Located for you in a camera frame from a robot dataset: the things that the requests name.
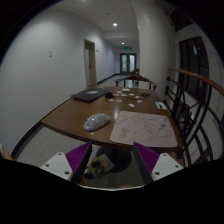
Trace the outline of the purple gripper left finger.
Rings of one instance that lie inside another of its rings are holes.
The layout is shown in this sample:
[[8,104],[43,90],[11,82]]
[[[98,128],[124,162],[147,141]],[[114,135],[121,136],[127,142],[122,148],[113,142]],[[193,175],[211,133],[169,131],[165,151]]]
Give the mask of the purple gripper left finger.
[[41,169],[79,184],[83,179],[91,153],[92,143],[87,142],[68,153],[56,153],[41,166]]

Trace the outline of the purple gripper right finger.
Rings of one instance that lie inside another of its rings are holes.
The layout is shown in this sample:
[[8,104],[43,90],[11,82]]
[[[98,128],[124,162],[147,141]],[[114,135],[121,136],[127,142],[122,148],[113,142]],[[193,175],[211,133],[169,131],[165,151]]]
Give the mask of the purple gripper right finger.
[[183,169],[183,166],[169,154],[158,154],[137,142],[133,144],[133,154],[145,184],[152,183]]

